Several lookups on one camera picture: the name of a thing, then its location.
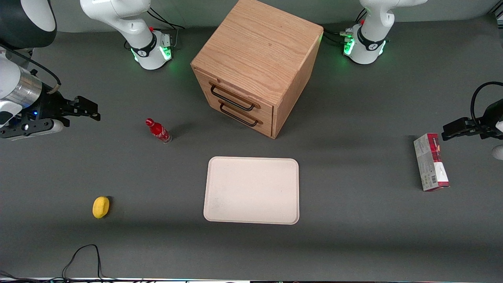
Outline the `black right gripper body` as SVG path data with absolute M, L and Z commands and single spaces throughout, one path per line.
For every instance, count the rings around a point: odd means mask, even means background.
M 68 113 L 73 113 L 70 110 L 70 102 L 70 100 L 65 99 L 59 92 L 53 94 L 42 93 L 34 104 L 22 109 L 16 115 L 16 124 L 19 124 L 24 119 L 35 121 L 50 118 L 61 121 L 64 127 L 70 127 L 70 120 L 65 118 Z

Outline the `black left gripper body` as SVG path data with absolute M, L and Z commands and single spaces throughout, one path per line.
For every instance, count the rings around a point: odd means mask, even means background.
M 503 139 L 503 99 L 490 104 L 480 118 L 480 126 L 483 132 L 481 139 Z

